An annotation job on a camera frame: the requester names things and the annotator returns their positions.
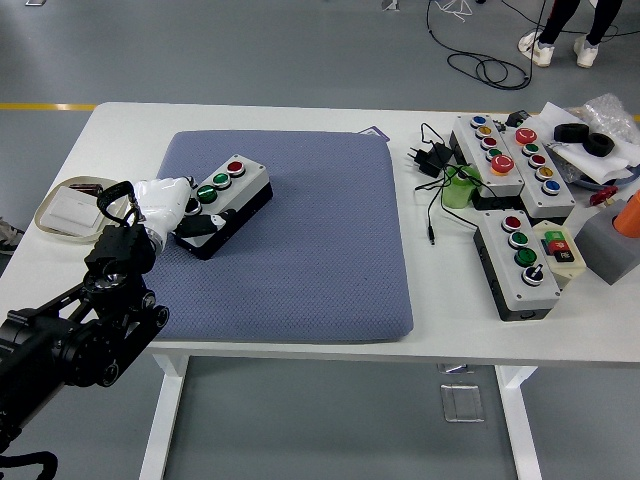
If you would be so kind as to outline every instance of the yellow floor line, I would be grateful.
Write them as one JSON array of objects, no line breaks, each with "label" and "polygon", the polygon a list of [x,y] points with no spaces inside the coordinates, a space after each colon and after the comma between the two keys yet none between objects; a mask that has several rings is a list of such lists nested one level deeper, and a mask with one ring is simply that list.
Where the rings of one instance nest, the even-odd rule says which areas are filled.
[{"label": "yellow floor line", "polygon": [[0,110],[55,110],[91,112],[97,105],[85,103],[0,103]]}]

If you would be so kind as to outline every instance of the control box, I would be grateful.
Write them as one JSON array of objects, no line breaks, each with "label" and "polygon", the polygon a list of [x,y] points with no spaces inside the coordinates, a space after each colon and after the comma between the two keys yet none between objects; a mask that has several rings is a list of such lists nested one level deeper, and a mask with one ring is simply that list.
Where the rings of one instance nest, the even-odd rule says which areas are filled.
[{"label": "control box", "polygon": [[523,211],[487,211],[473,241],[503,321],[544,318],[560,288]]},{"label": "control box", "polygon": [[241,155],[233,155],[207,177],[196,191],[196,198],[202,206],[198,216],[209,216],[214,224],[219,222],[218,230],[193,237],[175,235],[176,243],[200,259],[209,259],[272,197],[273,191],[264,165]]},{"label": "control box", "polygon": [[576,202],[536,132],[507,127],[500,136],[524,180],[520,199],[531,222],[564,223]]},{"label": "control box", "polygon": [[491,117],[459,116],[449,145],[457,163],[474,166],[486,185],[478,187],[472,197],[477,210],[513,208],[518,204],[524,180]]},{"label": "control box", "polygon": [[567,283],[587,269],[580,250],[566,227],[545,220],[536,224],[533,231],[558,286],[563,290]]}]

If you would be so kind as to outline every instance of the gray floor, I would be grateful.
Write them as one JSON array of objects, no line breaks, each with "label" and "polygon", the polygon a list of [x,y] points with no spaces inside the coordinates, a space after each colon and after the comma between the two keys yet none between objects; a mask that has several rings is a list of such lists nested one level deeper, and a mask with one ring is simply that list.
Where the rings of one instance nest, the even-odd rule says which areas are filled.
[{"label": "gray floor", "polygon": [[[532,18],[542,4],[512,3]],[[464,24],[432,7],[438,38],[528,70],[515,49],[527,21],[497,0],[470,4],[474,16]],[[614,93],[640,113],[638,35],[603,44],[594,67],[584,70],[571,52],[576,35],[564,34],[551,68],[534,70],[526,89],[504,92],[447,66],[448,53],[425,26],[426,2],[401,0],[400,12],[386,13],[379,5],[49,0],[27,8],[0,0],[0,103],[535,112],[546,101],[577,106]],[[588,29],[591,15],[584,1],[569,27]],[[639,29],[638,2],[625,2],[615,23],[621,32]],[[88,117],[0,109],[3,217],[28,225]],[[0,259],[0,269],[5,263]],[[231,359],[193,366],[167,478],[216,471],[219,478],[514,478],[499,415],[468,438],[455,430],[459,425],[442,424],[434,366]],[[65,389],[12,453],[56,451],[59,478],[136,478],[160,382],[144,356],[112,389]],[[485,404],[495,406],[495,380],[482,376],[478,383]],[[538,371],[524,394],[544,478],[640,478],[639,386],[635,370]],[[416,397],[399,393],[405,391]]]}]

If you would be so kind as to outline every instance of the blue button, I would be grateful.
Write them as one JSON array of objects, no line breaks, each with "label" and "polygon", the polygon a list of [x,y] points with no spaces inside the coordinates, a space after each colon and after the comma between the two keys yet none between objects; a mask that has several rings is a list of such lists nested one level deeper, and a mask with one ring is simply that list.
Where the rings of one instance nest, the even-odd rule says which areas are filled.
[{"label": "blue button", "polygon": [[555,180],[547,180],[542,184],[542,191],[547,195],[557,195],[560,191],[560,184]]}]

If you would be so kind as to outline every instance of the white sneaker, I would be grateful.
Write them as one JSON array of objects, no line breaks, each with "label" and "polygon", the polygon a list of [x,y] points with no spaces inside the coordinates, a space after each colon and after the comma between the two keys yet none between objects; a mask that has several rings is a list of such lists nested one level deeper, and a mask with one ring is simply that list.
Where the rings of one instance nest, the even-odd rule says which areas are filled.
[{"label": "white sneaker", "polygon": [[13,255],[24,232],[12,227],[0,217],[0,254]]},{"label": "white sneaker", "polygon": [[595,47],[586,46],[587,36],[583,35],[576,39],[576,42],[573,44],[573,51],[578,55],[578,66],[582,68],[591,68],[593,65],[593,61],[596,59],[598,55],[598,46]]},{"label": "white sneaker", "polygon": [[555,47],[540,48],[538,37],[541,34],[542,32],[536,33],[535,30],[525,34],[518,42],[518,50],[527,58],[531,58],[531,51],[533,50],[533,63],[539,67],[548,67],[551,64],[551,57]]}]

